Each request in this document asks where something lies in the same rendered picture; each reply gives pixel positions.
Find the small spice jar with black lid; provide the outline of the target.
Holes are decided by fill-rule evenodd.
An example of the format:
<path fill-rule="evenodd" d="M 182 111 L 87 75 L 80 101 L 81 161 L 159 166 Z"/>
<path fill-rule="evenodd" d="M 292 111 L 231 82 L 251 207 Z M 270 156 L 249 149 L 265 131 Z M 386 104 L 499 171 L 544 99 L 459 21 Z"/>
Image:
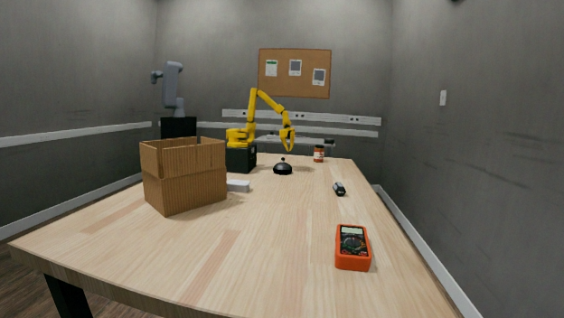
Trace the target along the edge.
<path fill-rule="evenodd" d="M 314 162 L 322 163 L 324 161 L 324 146 L 315 145 Z"/>

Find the orange digital multimeter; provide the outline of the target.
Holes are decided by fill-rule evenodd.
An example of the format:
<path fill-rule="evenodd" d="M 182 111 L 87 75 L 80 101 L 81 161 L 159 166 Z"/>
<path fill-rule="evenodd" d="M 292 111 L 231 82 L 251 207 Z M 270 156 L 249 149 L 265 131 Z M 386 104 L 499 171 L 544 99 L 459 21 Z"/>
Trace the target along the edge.
<path fill-rule="evenodd" d="M 334 266 L 338 269 L 367 272 L 371 248 L 364 226 L 338 224 L 335 235 Z"/>

